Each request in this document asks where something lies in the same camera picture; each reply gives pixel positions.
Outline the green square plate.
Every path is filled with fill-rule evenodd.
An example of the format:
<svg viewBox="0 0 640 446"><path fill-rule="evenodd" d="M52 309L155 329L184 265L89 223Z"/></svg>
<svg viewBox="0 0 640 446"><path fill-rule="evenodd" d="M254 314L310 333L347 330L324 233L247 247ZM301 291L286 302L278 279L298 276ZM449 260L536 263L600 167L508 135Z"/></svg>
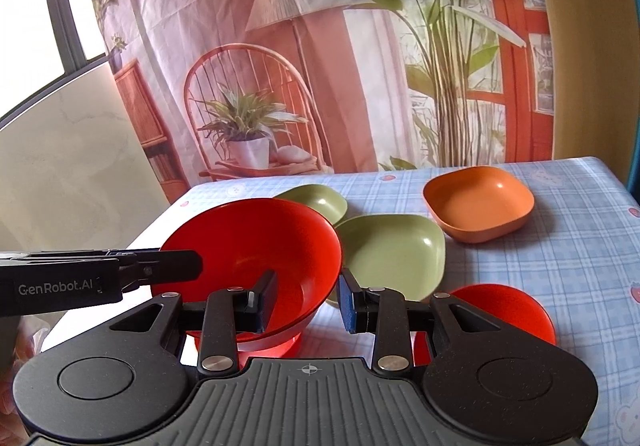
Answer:
<svg viewBox="0 0 640 446"><path fill-rule="evenodd" d="M332 225L338 224L347 214L347 200L334 189L319 184L301 185L276 195L276 199L306 205L326 218Z"/></svg>
<svg viewBox="0 0 640 446"><path fill-rule="evenodd" d="M360 215L335 230L343 266L362 288L387 288L422 302L445 273L446 239L434 221L416 214Z"/></svg>

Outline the red round bowl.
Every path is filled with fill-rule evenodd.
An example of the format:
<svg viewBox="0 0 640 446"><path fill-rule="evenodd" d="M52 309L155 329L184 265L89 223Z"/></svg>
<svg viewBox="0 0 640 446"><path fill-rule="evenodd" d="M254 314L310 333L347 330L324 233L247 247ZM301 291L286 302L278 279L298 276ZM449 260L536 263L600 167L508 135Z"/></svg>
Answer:
<svg viewBox="0 0 640 446"><path fill-rule="evenodd" d="M256 198L229 202L194 216L160 247L201 256L198 279L155 284L153 295L181 294L204 302L222 288L252 288L262 273L276 273L276 302L266 331L238 335L240 362L250 357L293 357L300 337L340 274L343 251L330 222L293 201Z"/></svg>
<svg viewBox="0 0 640 446"><path fill-rule="evenodd" d="M504 284L479 283L457 288L451 295L538 339L556 344L555 328L547 310L522 290Z"/></svg>

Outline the yellow wooden panel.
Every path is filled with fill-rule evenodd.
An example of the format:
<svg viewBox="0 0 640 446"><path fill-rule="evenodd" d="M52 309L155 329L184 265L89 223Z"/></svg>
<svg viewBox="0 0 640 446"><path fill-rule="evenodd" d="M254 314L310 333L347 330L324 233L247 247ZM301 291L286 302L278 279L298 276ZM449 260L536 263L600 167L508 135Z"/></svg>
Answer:
<svg viewBox="0 0 640 446"><path fill-rule="evenodd" d="M639 108L634 0L546 0L554 65L553 155L628 172Z"/></svg>

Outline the blue plaid tablecloth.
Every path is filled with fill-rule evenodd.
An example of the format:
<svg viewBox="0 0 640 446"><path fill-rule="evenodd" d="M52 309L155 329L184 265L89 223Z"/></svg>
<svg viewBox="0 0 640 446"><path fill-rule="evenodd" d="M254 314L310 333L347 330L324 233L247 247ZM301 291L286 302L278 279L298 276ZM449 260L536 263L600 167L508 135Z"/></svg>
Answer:
<svg viewBox="0 0 640 446"><path fill-rule="evenodd" d="M479 245L446 238L440 290L509 284L533 296L553 321L556 343L597 377L599 400L584 441L639 445L639 206L596 158L504 164L535 197L520 230ZM442 169L219 181L193 187L130 247L159 247L194 215L232 200L275 197L306 184L329 186L360 214L427 215L422 190ZM151 297L76 309L55 325L42 350L58 345ZM323 304L298 341L299 356L360 356L370 362L373 336L348 334L337 309Z"/></svg>

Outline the orange square plate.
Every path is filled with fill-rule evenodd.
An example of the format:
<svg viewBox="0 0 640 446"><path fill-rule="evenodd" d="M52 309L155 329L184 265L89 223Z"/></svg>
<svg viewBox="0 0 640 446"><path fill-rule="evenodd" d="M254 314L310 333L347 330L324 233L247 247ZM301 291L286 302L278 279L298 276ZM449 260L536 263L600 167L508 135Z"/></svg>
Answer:
<svg viewBox="0 0 640 446"><path fill-rule="evenodd" d="M469 244L517 231L535 207L529 187L494 166L471 166L438 175L427 181L422 195L446 235Z"/></svg>

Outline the printed room backdrop cloth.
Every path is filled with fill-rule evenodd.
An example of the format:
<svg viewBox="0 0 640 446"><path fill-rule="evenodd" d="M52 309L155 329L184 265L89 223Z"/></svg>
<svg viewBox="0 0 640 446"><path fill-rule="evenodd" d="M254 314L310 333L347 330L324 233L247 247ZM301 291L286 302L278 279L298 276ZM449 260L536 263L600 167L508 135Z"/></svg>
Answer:
<svg viewBox="0 0 640 446"><path fill-rule="evenodd" d="M91 0L175 200L205 180L548 160L544 0Z"/></svg>

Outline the dark window frame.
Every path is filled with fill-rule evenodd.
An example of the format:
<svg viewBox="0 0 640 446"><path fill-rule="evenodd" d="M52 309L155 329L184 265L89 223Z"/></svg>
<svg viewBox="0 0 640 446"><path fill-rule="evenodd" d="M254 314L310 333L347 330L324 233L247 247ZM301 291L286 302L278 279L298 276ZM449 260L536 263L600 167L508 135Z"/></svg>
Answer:
<svg viewBox="0 0 640 446"><path fill-rule="evenodd" d="M1 0L1 125L105 61L91 0Z"/></svg>

